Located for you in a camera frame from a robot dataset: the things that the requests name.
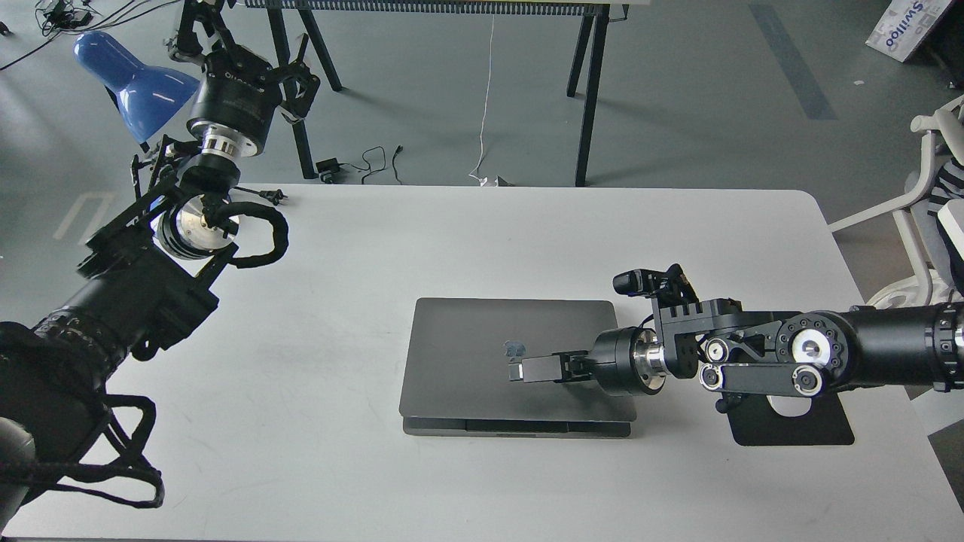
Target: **desk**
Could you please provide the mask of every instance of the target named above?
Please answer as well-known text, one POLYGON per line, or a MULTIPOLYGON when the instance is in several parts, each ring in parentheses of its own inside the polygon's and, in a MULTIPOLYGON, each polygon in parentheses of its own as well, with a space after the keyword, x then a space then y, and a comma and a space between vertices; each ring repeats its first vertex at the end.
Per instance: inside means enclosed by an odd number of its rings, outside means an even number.
MULTIPOLYGON (((624 9, 629 4, 642 3, 646 0, 624 0, 620 2, 624 9)), ((593 124, 596 121, 596 98, 599 93, 600 75, 603 71, 603 53, 605 51, 606 28, 609 24, 609 4, 583 2, 580 0, 245 0, 249 8, 265 9, 271 34, 278 52, 278 64, 287 63, 290 51, 287 45, 287 33, 281 9, 297 10, 305 25, 305 30, 311 39, 315 53, 321 61, 325 75, 332 90, 342 89, 341 81, 335 71, 335 65, 328 53, 328 47, 321 37, 318 24, 314 20, 311 10, 360 11, 360 12, 404 12, 426 14, 507 14, 507 15, 576 15, 582 17, 579 36, 576 40, 576 53, 573 55, 573 67, 569 72, 569 83, 566 86, 566 96, 576 95, 576 85, 579 73, 585 59, 586 47, 589 44, 589 34, 593 34, 593 48, 589 58, 589 73, 586 80, 586 100, 582 112, 582 128, 579 132, 579 149, 576 155, 576 186, 586 185, 586 169, 589 165, 589 148, 593 137, 593 124)), ((285 95, 292 96, 293 84, 286 84, 285 95)), ((311 151, 308 147, 308 133, 303 122, 294 124, 295 145, 301 162, 302 173, 305 178, 317 178, 318 173, 311 162, 311 151)))
MULTIPOLYGON (((671 379, 614 441, 412 437, 398 400, 415 300, 646 300, 674 261, 747 310, 860 302, 814 200, 790 191, 284 187, 291 248, 229 269, 221 307, 114 393, 158 406, 159 510, 48 494, 9 536, 223 540, 960 540, 964 515, 903 389, 843 393, 851 447, 740 447, 716 394, 671 379)), ((266 242, 248 226, 242 241, 266 242)), ((242 253, 262 247, 246 243, 242 253)))

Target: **blue desk lamp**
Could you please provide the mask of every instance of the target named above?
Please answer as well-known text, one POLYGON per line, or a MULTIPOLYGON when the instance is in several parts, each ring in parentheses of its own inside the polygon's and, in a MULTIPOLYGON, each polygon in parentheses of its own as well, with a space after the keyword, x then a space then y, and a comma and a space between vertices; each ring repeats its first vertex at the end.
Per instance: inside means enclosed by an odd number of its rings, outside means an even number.
POLYGON ((77 38, 73 55, 117 98, 120 116, 138 143, 161 129, 201 84, 176 69, 146 66, 100 31, 77 38))

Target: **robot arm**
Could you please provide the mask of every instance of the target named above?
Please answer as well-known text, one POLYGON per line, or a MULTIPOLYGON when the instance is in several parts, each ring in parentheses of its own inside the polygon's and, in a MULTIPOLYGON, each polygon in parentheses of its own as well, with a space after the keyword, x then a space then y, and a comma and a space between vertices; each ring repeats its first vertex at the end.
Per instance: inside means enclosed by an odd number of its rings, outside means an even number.
MULTIPOLYGON (((234 43, 220 17, 224 3, 185 0, 172 45, 173 56, 205 72, 187 126, 195 141, 163 136, 152 161, 135 158, 137 199, 87 242, 92 254, 78 267, 88 280, 80 291, 33 328, 0 322, 0 532, 22 503, 47 490, 160 506, 161 474, 143 455, 154 405, 145 397, 108 394, 106 383, 128 355, 149 360, 189 337, 217 309, 210 287, 227 266, 267 265, 287 249, 288 226, 275 208, 233 202, 228 193, 240 177, 237 161, 263 151, 275 109, 302 118, 318 78, 303 62, 304 46, 294 63, 272 68, 234 43), (206 55, 192 45, 196 22, 216 38, 206 55), (280 84, 290 79, 302 89, 284 102, 280 84), (138 172, 146 165, 151 176, 142 195, 138 172), (270 252, 235 256, 242 215, 271 224, 270 252), (171 257, 208 262, 192 276, 171 257), (129 435, 113 414, 120 407, 142 412, 129 435), (107 465, 80 464, 101 436, 118 458, 107 465), (26 454, 21 445, 28 441, 26 454), (153 486, 154 497, 128 501, 65 485, 64 476, 81 482, 133 478, 153 486)), ((121 47, 103 33, 81 40, 121 47)))
POLYGON ((716 408, 727 414, 754 396, 819 398, 888 384, 964 389, 964 303, 748 312, 732 299, 699 301, 679 265, 629 271, 613 287, 652 299, 652 328, 609 330, 591 351, 514 362, 510 379, 593 379, 609 394, 631 395, 658 393, 669 376, 698 378, 722 393, 716 408))

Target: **gray floor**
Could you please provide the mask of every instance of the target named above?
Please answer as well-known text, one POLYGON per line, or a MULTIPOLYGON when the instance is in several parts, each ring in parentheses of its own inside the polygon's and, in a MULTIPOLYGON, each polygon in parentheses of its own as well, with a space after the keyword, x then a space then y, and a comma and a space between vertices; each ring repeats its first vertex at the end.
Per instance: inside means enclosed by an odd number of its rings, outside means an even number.
MULTIPOLYGON (((9 4, 0 20, 14 34, 0 38, 0 64, 41 42, 32 8, 9 4)), ((94 0, 102 11, 118 4, 94 0)), ((768 45, 750 4, 656 0, 633 7, 628 21, 609 28, 589 185, 797 189, 817 199, 828 222, 896 196, 919 160, 911 119, 956 92, 926 59, 901 64, 863 45, 887 4, 765 4, 813 74, 831 120, 808 118, 793 90, 799 73, 785 75, 786 59, 768 45)), ((287 15, 293 37, 297 17, 287 15)), ((173 16, 174 8, 159 10, 113 34, 149 64, 169 66, 160 42, 173 16)), ((315 100, 308 119, 315 159, 361 164, 366 149, 382 145, 390 155, 401 145, 396 165, 405 183, 473 184, 467 173, 479 155, 492 18, 317 18, 347 89, 335 94, 323 86, 315 100)), ((226 20, 239 42, 272 57, 264 13, 239 7, 226 20)), ((582 95, 566 98, 564 90, 577 28, 575 18, 496 18, 482 176, 523 186, 572 184, 582 95)), ((78 195, 113 194, 107 216, 130 198, 126 170, 137 148, 69 53, 70 38, 63 37, 0 73, 0 256, 11 268, 12 258, 37 270, 8 276, 0 259, 0 320, 36 320, 79 285, 71 269, 86 255, 76 242, 89 219, 62 239, 51 236, 78 195)), ((182 113, 166 131, 186 137, 185 119, 182 113)), ((242 171, 248 182, 302 181, 282 119, 266 152, 242 171)), ((393 183, 391 169, 367 182, 393 183)), ((645 250, 646 232, 614 234, 627 236, 628 250, 645 250)), ((866 297, 911 274, 887 217, 838 240, 866 297)), ((956 436, 934 441, 958 482, 962 435, 958 424, 956 436)))

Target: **laptop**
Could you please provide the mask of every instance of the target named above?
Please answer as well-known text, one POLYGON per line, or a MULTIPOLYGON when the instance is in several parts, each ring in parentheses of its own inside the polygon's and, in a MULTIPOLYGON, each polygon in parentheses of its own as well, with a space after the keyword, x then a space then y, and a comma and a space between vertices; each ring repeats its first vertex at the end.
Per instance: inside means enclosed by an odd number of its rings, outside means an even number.
POLYGON ((418 436, 619 438, 630 397, 594 381, 509 381, 507 346, 524 356, 590 350, 616 326, 607 301, 421 298, 398 411, 418 436))

